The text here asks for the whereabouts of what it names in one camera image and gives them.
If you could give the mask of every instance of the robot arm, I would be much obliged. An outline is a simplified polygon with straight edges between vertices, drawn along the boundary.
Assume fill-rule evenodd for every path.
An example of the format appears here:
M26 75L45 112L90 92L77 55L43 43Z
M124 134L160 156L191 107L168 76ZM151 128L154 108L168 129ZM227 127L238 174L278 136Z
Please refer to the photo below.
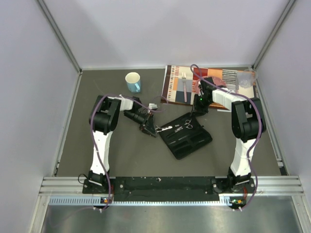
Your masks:
M210 83L217 83L218 80L209 77L205 78ZM232 115L232 132L236 137L236 147L233 162L229 168L229 179L231 186L248 182L251 176L251 170L248 163L247 151L254 144L258 130L259 122L256 117L255 110L248 100L245 98L234 96L225 86L219 86L224 91L200 82L200 94L195 95L192 112L195 115L204 115L208 112L208 107L213 102L219 103L228 110ZM258 98L251 99L256 105L260 120L262 123L262 132L266 130L266 123L263 116L260 100ZM250 150L249 160L253 157L254 148Z
M98 96L94 105L95 106L100 101L102 96ZM103 162L107 171L109 171L109 144L111 135L117 126L119 119L119 112L124 110L131 110L133 108L134 102L132 100L126 99L122 96L120 97L107 97L103 100L101 106L98 108L93 125L93 135L95 142L97 144L98 150L100 151L100 160ZM104 184L105 174L104 169L100 164L97 157L97 151L94 146L93 150L93 163L88 173L88 178L91 182L98 183L100 185Z
M102 96L98 96L94 104L92 113ZM104 185L106 177L100 161L103 163L106 171L109 171L109 145L114 129L117 126L119 113L124 111L124 115L136 123L140 124L139 129L148 135L157 136L157 130L153 122L154 115L150 112L142 113L139 111L141 106L133 100L129 100L120 95L120 97L107 97L98 108L93 120L93 136L98 147L100 160L98 159L96 148L93 150L93 162L88 173L91 182ZM156 109L156 104L149 104L150 109Z

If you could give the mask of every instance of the clear plastic container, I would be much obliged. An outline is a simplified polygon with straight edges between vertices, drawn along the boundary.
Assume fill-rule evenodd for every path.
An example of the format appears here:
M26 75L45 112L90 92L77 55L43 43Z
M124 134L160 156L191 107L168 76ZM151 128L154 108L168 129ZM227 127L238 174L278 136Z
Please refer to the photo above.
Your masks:
M257 78L257 73L253 69L246 69L242 72L238 72L237 79L239 86L243 88L249 88L253 85Z

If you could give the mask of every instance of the blue mug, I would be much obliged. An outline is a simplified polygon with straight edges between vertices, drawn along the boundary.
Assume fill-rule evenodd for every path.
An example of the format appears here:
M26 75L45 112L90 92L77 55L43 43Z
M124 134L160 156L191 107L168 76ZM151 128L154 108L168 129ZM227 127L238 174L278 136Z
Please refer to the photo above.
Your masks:
M128 73L125 76L126 84L130 92L138 93L140 92L140 75L136 72Z

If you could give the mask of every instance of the black tray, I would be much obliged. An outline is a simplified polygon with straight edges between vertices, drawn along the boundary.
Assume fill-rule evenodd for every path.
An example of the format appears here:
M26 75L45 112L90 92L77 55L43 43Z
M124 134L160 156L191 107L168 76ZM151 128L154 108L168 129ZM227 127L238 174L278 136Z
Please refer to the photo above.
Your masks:
M185 121L190 119L190 124L193 126L192 129L186 128L187 125L185 125ZM186 157L213 140L211 135L203 129L196 118L191 116L190 113L180 116L179 118L161 126L161 128L170 125L173 127L172 129L162 131L159 134L176 159ZM183 129L172 135L174 130L181 126Z

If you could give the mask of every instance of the enclosure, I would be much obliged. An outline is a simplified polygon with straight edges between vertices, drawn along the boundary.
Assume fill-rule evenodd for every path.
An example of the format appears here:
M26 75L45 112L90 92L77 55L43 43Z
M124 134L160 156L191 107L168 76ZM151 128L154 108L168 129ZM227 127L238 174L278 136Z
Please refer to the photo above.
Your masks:
M311 231L311 3L18 0L0 6L3 232ZM164 125L192 108L154 100L163 94L167 66L191 64L258 73L254 93L267 131L252 160L259 179L254 200L242 213L229 211L225 194L219 201L115 201L102 214L93 211L106 196L83 194L78 176L92 165L88 119L96 97L132 96L124 78L137 72L136 96L166 109L155 114L155 124ZM210 109L197 120L213 141L176 160L160 137L143 134L120 114L110 176L226 176L235 149L231 114ZM84 200L90 203L82 209L73 204Z

